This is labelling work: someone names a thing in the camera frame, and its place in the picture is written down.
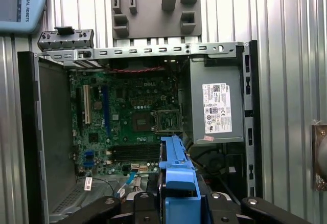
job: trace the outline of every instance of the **power supply label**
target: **power supply label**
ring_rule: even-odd
[[[205,133],[231,132],[230,89],[226,83],[203,84]]]

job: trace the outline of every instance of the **corrugated metal wall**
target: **corrugated metal wall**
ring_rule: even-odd
[[[310,125],[327,122],[326,2],[201,0],[202,41],[259,41],[264,197],[313,223],[327,223],[327,194],[311,186],[310,143]],[[98,48],[129,45],[112,40],[110,0],[48,0],[41,30],[55,26],[94,29]],[[38,52],[37,38],[0,37],[0,223],[25,223],[15,51]]]

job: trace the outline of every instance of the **blue device edge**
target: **blue device edge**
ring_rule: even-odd
[[[166,223],[198,224],[201,222],[201,194],[195,168],[178,136],[162,137],[161,140],[166,143],[167,150],[167,161],[159,163],[160,168],[166,169],[166,188],[168,181],[168,189],[194,190],[197,194],[195,197],[167,197]]]

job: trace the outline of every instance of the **green circuit board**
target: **green circuit board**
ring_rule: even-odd
[[[165,72],[72,72],[69,81],[79,174],[158,170],[160,138],[181,132],[176,80]]]

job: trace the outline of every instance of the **chip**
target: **chip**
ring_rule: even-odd
[[[134,113],[132,116],[133,130],[135,132],[151,131],[150,113]]]
[[[88,134],[88,141],[90,143],[97,143],[97,142],[99,142],[99,134],[98,133],[89,133]]]

